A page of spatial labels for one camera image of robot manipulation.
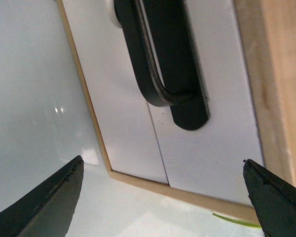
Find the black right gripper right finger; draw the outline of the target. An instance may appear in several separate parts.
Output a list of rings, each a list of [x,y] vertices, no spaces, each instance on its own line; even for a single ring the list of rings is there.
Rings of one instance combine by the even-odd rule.
[[[296,188],[248,159],[243,177],[266,237],[296,237]]]

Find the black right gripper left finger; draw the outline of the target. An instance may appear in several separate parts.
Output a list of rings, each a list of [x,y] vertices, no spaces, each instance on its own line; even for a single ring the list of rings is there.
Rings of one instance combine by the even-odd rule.
[[[0,212],[0,237],[64,237],[79,200],[84,161],[77,156]]]

